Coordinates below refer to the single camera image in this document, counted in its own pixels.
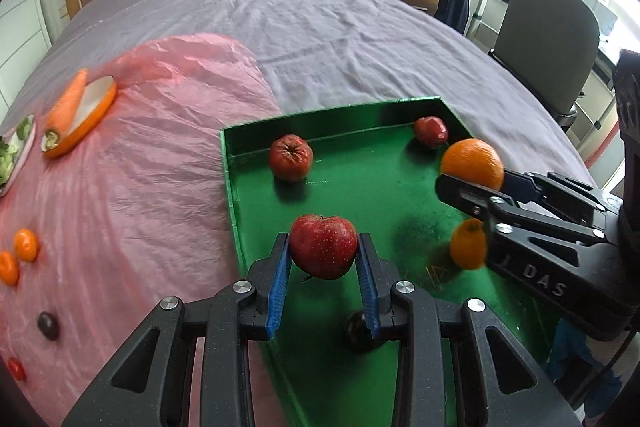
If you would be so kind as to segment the dark blue bag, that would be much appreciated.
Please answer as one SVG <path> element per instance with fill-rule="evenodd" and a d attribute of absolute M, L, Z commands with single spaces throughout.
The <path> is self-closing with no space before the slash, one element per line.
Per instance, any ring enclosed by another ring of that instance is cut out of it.
<path fill-rule="evenodd" d="M 469 20 L 469 14 L 469 0 L 438 0 L 434 17 L 463 35 Z"/>

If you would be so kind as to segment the pink plastic sheet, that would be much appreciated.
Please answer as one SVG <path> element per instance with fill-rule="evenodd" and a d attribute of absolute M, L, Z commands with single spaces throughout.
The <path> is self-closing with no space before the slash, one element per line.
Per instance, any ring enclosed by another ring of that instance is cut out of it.
<path fill-rule="evenodd" d="M 1 354 L 57 426 L 106 361 L 167 295 L 196 300 L 234 279 L 219 132 L 277 115 L 253 54 L 199 34 L 140 44 L 99 66 L 113 105 L 69 154 L 30 153 L 1 202 L 1 245 L 19 229 L 39 254 L 1 289 Z M 37 327 L 56 315 L 60 337 Z"/>

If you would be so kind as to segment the carrot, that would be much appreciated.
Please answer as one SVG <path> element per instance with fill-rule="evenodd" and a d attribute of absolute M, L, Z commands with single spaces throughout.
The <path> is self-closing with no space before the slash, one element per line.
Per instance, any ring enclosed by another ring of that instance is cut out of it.
<path fill-rule="evenodd" d="M 58 98 L 51 108 L 44 129 L 43 150 L 54 150 L 58 144 L 66 137 L 73 124 L 77 109 L 87 86 L 88 70 L 81 69 L 75 77 L 70 80 L 65 91 Z"/>

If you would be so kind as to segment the small mandarin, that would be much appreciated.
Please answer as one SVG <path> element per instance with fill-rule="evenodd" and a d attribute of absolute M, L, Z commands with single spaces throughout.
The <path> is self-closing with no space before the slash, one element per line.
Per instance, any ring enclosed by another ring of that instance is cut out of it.
<path fill-rule="evenodd" d="M 15 286 L 20 279 L 20 266 L 11 251 L 0 253 L 0 280 L 8 286 Z"/>
<path fill-rule="evenodd" d="M 29 229 L 19 229 L 13 239 L 14 253 L 24 262 L 34 262 L 38 257 L 39 243 L 36 234 Z"/>

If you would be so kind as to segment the grey office chair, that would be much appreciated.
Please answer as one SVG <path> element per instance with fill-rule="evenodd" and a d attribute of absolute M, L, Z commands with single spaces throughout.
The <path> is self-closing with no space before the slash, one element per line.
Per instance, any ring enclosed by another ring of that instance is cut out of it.
<path fill-rule="evenodd" d="M 582 0 L 509 0 L 489 55 L 566 131 L 599 42 L 597 17 Z"/>

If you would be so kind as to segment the green leafy vegetable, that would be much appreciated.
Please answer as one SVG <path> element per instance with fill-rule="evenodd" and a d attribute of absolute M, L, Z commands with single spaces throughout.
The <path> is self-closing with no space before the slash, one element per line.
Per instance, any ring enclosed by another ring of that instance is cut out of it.
<path fill-rule="evenodd" d="M 34 129 L 34 116 L 28 115 L 17 125 L 8 139 L 1 139 L 1 187 L 9 183 L 12 174 L 16 171 L 32 129 Z"/>

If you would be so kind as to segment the large orange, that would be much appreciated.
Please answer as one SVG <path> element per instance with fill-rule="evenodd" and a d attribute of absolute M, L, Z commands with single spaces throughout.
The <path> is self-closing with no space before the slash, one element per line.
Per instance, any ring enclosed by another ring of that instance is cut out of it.
<path fill-rule="evenodd" d="M 479 139 L 465 139 L 447 148 L 440 173 L 498 191 L 504 180 L 502 160 L 495 149 Z"/>

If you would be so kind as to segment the white wardrobe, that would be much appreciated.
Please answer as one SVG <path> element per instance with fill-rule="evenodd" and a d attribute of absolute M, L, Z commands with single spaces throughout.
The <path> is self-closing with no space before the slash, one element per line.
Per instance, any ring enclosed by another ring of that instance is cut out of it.
<path fill-rule="evenodd" d="M 1 118 L 51 47 L 40 0 L 1 0 Z"/>

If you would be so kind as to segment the purple bed cover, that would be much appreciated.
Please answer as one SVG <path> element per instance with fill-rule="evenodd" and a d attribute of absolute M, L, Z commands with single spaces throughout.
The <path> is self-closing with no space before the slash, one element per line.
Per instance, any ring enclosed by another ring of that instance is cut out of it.
<path fill-rule="evenodd" d="M 510 72 L 399 0 L 93 0 L 2 110 L 1 124 L 32 112 L 77 69 L 195 34 L 242 43 L 265 79 L 262 97 L 285 114 L 436 95 L 506 167 L 590 181 L 566 134 Z"/>

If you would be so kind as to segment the green tray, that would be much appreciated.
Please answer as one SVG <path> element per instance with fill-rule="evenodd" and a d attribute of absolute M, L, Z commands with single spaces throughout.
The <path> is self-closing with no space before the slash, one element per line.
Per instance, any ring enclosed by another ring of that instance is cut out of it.
<path fill-rule="evenodd" d="M 378 255 L 402 279 L 450 303 L 484 300 L 540 364 L 555 313 L 495 272 L 466 271 L 449 257 L 463 215 L 436 195 L 442 155 L 416 141 L 413 125 L 422 116 L 440 118 L 454 140 L 469 136 L 439 98 L 323 109 L 224 130 L 224 183 L 239 266 L 247 271 L 267 257 L 300 216 L 342 217 L 371 235 Z M 303 181 L 281 181 L 269 167 L 271 144 L 287 134 L 314 151 Z M 291 425 L 390 425 L 398 346 L 389 341 L 365 355 L 347 348 L 346 322 L 361 308 L 355 271 L 322 281 L 292 270 L 280 326 L 264 348 Z"/>

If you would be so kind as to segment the small red tomato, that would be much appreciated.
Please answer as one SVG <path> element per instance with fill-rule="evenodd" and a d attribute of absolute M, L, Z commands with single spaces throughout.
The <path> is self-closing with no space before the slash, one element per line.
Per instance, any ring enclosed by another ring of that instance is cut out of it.
<path fill-rule="evenodd" d="M 6 360 L 6 367 L 16 381 L 26 381 L 26 372 L 19 359 L 13 357 L 8 358 Z"/>

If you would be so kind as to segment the wrinkled red apple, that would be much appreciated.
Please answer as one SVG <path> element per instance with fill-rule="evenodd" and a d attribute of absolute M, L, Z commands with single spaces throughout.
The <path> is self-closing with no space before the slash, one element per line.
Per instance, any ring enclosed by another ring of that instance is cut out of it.
<path fill-rule="evenodd" d="M 314 151 L 296 134 L 274 141 L 269 150 L 269 167 L 273 176 L 285 182 L 299 182 L 308 176 L 314 163 Z"/>

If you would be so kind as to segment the small mandarin left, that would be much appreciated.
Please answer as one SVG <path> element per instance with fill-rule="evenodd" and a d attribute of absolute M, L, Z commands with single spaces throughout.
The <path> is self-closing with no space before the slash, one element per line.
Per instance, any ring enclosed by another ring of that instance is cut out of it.
<path fill-rule="evenodd" d="M 0 253 L 0 280 L 8 286 L 15 286 L 20 279 L 20 266 L 11 251 Z"/>

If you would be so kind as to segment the white plate with greens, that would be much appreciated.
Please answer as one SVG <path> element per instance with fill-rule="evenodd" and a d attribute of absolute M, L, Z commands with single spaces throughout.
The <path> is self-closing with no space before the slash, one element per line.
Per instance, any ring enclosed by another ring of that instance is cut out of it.
<path fill-rule="evenodd" d="M 23 118 L 10 136 L 1 139 L 0 182 L 2 197 L 8 194 L 26 164 L 35 143 L 36 130 L 36 118 L 30 114 Z"/>

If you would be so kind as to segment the small red apple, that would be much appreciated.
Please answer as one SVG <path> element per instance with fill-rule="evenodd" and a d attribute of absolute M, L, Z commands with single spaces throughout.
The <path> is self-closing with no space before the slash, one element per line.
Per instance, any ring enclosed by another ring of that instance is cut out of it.
<path fill-rule="evenodd" d="M 354 262 L 358 248 L 355 225 L 338 216 L 303 215 L 292 224 L 288 252 L 308 275 L 337 280 Z"/>

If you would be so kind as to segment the orange fruit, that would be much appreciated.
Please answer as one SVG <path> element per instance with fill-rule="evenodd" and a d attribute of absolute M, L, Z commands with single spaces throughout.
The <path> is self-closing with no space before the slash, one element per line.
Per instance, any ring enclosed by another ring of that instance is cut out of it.
<path fill-rule="evenodd" d="M 484 223 L 476 218 L 466 219 L 451 234 L 449 254 L 461 269 L 480 269 L 485 264 L 487 251 Z"/>

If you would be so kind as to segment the orange oval dish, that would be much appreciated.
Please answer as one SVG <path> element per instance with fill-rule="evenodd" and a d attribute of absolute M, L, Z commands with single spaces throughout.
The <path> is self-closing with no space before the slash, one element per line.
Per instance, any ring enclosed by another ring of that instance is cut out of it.
<path fill-rule="evenodd" d="M 115 101 L 117 84 L 112 76 L 88 81 L 73 124 L 66 137 L 54 150 L 43 150 L 44 131 L 40 150 L 49 159 L 59 158 L 73 150 L 100 123 Z"/>

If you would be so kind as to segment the dark plum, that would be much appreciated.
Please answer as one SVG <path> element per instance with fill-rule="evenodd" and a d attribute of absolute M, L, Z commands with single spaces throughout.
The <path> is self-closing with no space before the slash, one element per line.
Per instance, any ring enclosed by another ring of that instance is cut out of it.
<path fill-rule="evenodd" d="M 55 341 L 60 337 L 60 324 L 55 314 L 42 311 L 37 317 L 37 327 L 47 340 Z"/>
<path fill-rule="evenodd" d="M 345 325 L 346 345 L 354 353 L 367 353 L 374 349 L 374 338 L 362 311 L 354 312 Z"/>

